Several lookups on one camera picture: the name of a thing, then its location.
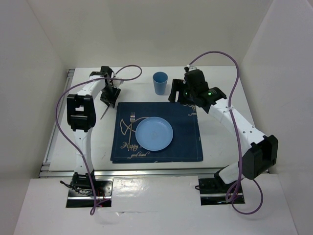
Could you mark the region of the silver metal spoon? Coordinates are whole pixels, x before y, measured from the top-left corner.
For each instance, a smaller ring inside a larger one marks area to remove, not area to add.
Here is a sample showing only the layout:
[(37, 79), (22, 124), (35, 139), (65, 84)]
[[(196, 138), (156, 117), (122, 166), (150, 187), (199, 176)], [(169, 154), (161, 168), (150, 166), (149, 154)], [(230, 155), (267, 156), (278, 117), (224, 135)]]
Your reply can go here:
[(103, 119), (104, 115), (107, 113), (107, 111), (108, 111), (109, 108), (110, 108), (110, 106), (107, 106), (107, 107), (106, 107), (106, 109), (105, 109), (105, 111), (103, 112), (103, 114), (102, 114), (100, 120)]

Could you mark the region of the light blue plastic cup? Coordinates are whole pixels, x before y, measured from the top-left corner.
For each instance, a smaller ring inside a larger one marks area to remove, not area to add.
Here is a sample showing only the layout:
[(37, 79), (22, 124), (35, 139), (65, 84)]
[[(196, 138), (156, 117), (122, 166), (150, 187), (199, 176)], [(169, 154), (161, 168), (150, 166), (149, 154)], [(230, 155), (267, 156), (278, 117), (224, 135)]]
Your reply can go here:
[(168, 75), (162, 71), (156, 72), (153, 75), (154, 89), (157, 95), (164, 95), (167, 81)]

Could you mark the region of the silver metal fork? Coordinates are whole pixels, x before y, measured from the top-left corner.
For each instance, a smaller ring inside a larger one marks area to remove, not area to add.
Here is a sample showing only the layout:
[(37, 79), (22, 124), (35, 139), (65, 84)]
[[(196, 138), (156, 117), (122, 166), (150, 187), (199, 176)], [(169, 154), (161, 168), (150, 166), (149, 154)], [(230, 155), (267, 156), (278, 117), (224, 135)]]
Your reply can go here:
[(133, 129), (133, 123), (135, 122), (135, 112), (131, 112), (130, 114), (130, 133), (129, 133), (129, 141), (128, 141), (128, 151), (131, 148), (131, 137), (132, 137), (132, 129)]

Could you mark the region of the light blue plastic plate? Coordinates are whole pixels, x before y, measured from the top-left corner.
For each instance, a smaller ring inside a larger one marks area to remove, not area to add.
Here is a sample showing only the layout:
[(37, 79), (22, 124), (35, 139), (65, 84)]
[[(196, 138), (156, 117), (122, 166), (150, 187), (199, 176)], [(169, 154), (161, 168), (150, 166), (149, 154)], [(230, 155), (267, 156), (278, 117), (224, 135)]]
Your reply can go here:
[(138, 144), (149, 151), (165, 149), (174, 136), (171, 124), (160, 117), (149, 117), (141, 121), (135, 130)]

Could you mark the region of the dark blue cloth placemat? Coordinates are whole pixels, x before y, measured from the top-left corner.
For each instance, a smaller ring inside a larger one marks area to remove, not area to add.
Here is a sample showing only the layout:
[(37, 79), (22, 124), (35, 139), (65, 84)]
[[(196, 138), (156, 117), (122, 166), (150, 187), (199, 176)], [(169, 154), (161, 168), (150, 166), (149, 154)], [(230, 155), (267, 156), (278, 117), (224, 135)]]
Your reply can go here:
[(203, 161), (196, 106), (120, 102), (111, 161), (114, 164)]

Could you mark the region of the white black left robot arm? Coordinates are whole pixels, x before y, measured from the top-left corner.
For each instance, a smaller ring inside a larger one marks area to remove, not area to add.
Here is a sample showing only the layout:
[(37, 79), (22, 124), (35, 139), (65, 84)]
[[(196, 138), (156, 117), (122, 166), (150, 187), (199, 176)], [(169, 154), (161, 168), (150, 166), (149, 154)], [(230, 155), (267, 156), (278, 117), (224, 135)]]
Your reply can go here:
[(91, 160), (91, 134), (96, 124), (94, 100), (100, 100), (108, 107), (115, 107), (121, 92), (120, 83), (115, 82), (113, 70), (102, 66), (100, 71), (89, 75), (89, 83), (76, 94), (67, 96), (67, 123), (74, 133), (76, 168), (71, 181), (75, 190), (92, 195), (97, 190), (94, 167)]

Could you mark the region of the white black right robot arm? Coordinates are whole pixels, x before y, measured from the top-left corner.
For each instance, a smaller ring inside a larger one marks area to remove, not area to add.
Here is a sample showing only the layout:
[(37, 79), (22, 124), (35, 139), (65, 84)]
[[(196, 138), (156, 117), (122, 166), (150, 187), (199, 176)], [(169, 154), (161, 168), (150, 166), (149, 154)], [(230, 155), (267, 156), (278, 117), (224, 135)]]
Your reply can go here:
[(226, 191), (239, 177), (253, 180), (276, 164), (278, 139), (256, 129), (219, 88), (210, 88), (201, 70), (191, 70), (183, 79), (174, 79), (168, 100), (203, 108), (239, 139), (242, 159), (215, 173), (215, 190)]

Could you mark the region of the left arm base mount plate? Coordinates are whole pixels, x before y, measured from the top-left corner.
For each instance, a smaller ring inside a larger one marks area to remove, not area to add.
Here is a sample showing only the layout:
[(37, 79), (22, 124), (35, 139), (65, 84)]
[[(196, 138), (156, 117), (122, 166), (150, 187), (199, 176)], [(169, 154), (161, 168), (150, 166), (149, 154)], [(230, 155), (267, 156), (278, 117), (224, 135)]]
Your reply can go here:
[[(75, 188), (72, 183), (64, 185), (68, 188), (66, 208), (92, 208), (94, 195), (91, 187)], [(112, 206), (113, 179), (99, 180), (95, 182), (95, 196), (98, 208)]]

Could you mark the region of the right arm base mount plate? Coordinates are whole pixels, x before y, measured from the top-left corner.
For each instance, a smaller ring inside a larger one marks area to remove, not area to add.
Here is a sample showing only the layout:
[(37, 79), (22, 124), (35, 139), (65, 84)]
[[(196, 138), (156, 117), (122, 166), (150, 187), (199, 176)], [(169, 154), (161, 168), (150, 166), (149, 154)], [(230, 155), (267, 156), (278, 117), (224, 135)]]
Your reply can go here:
[(201, 205), (226, 205), (226, 192), (230, 185), (219, 186), (213, 178), (200, 178), (195, 189), (200, 192)]

